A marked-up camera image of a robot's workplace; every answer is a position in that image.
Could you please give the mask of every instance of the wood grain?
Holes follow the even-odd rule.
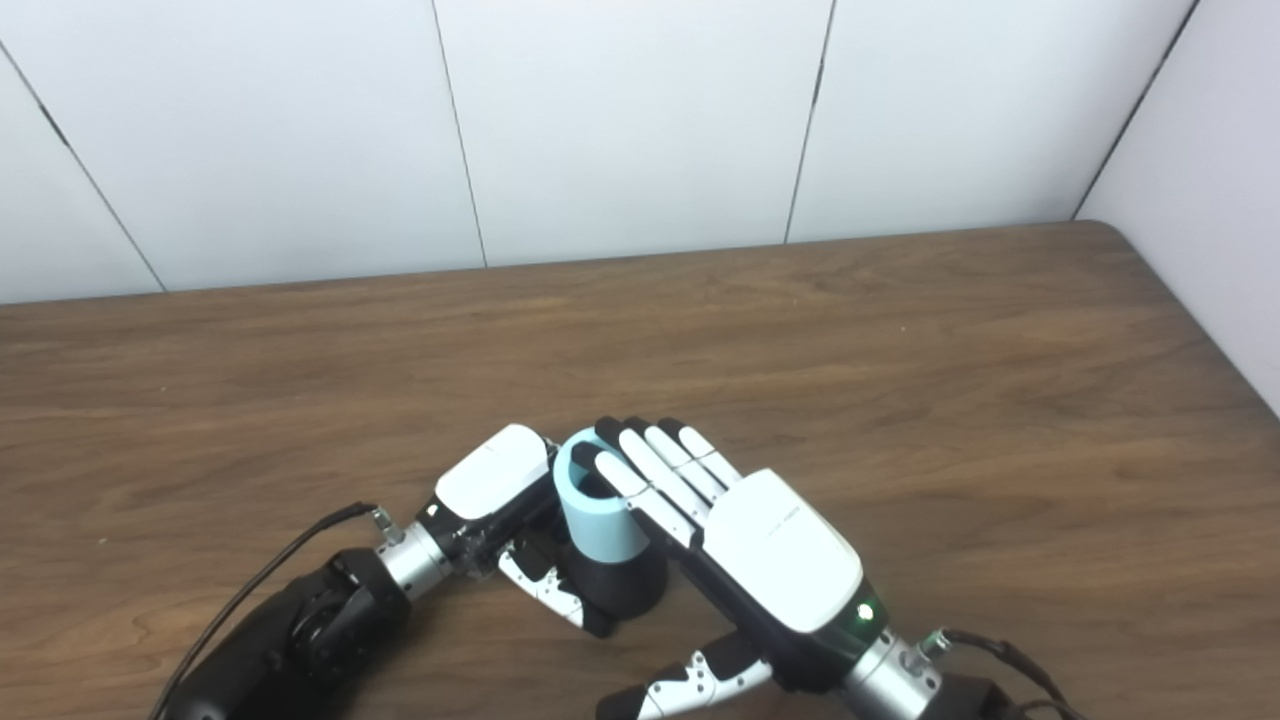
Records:
[[[1092,223],[0,307],[3,714],[141,717],[320,514],[607,413],[778,470],[908,635],[1014,639],[1098,720],[1275,715],[1280,427]],[[422,610],[346,717],[590,717],[726,628],[678,578],[607,642],[502,579]]]

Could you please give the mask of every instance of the black cable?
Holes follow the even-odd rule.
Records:
[[[970,647],[977,647],[989,652],[996,660],[1009,665],[1014,670],[1018,670],[1027,676],[1030,682],[1039,685],[1048,697],[1052,698],[1052,707],[1057,707],[1059,715],[1062,720],[1082,720],[1083,715],[1071,710],[1066,703],[1066,696],[1059,689],[1057,683],[1053,678],[1050,678],[1048,671],[1041,667],[1034,660],[1028,657],[1023,651],[1018,650],[1014,643],[1006,641],[993,641],[991,638],[979,635],[977,633],[966,633],[965,630],[952,630],[945,628],[942,630],[942,637],[946,639],[966,644]],[[1033,701],[1033,702],[1050,702],[1050,701]]]
[[[270,577],[270,574],[274,573],[280,565],[283,565],[284,561],[288,560],[294,552],[297,552],[300,547],[306,544],[308,539],[314,538],[315,536],[320,534],[324,530],[328,530],[329,528],[337,525],[338,523],[343,523],[351,520],[352,518],[358,518],[361,515],[372,512],[376,509],[378,509],[376,505],[370,505],[367,502],[355,502],[352,505],[348,505],[342,510],[325,515],[324,518],[317,520],[316,524],[303,530],[302,534],[293,538],[293,542],[284,546],[284,550],[282,550],[275,557],[273,557],[270,562],[264,565],[262,569],[259,570],[256,575],[253,575],[252,578],[250,578],[247,583],[244,583],[244,587],[237,591],[236,594],[233,594],[232,598],[227,601],[227,605],[224,605],[223,609],[218,611],[218,615],[215,615],[212,621],[209,623],[209,626],[205,628],[205,632],[200,633],[200,637],[196,638],[196,642],[191,646],[191,650],[187,651],[187,655],[184,655],[182,661],[178,662],[178,666],[174,667],[173,675],[169,676],[169,682],[165,683],[164,689],[160,691],[160,697],[156,698],[155,707],[151,708],[151,714],[147,715],[147,720],[160,720],[160,714],[164,712],[164,707],[169,705],[169,696],[173,694],[174,688],[177,688],[178,683],[180,683],[182,679],[187,675],[187,670],[191,669],[191,665],[192,662],[196,661],[196,657],[200,655],[200,651],[202,651],[205,646],[209,644],[209,641],[210,638],[214,637],[214,633],[216,633],[218,629],[223,626],[223,623],[225,623],[227,619],[230,618],[232,612],[236,612],[236,609],[239,607],[242,602],[244,602],[244,598],[247,598],[255,589],[257,589],[257,585],[262,584],[262,580]]]
[[[1053,710],[1057,710],[1059,715],[1068,720],[1089,720],[1079,710],[1060,700],[1033,700],[1030,702],[1024,702],[1014,708],[1018,712],[1015,717],[1019,720],[1025,719],[1028,710],[1036,710],[1038,707],[1052,707]]]

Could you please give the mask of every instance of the light blue cup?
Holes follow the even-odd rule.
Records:
[[[649,538],[631,519],[627,503],[621,497],[589,497],[577,489],[586,477],[586,470],[573,462],[572,450],[575,445],[582,442],[626,460],[622,454],[600,439],[593,428],[575,433],[556,454],[552,479],[556,483],[556,492],[559,493],[561,506],[564,507],[568,534],[577,550],[596,562],[626,562],[649,546]]]

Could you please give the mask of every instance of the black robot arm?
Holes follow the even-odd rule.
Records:
[[[250,612],[174,689],[163,716],[315,715],[396,637],[408,614],[408,597],[372,550],[343,550]]]

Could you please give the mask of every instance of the white panel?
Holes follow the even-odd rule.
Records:
[[[790,240],[1068,219],[1189,0],[840,0]]]
[[[829,0],[438,0],[490,263],[781,242]]]
[[[170,288],[481,263],[426,0],[5,0],[0,40]]]
[[[0,54],[0,302],[160,290]]]
[[[1201,3],[1089,193],[1280,413],[1280,3]]]

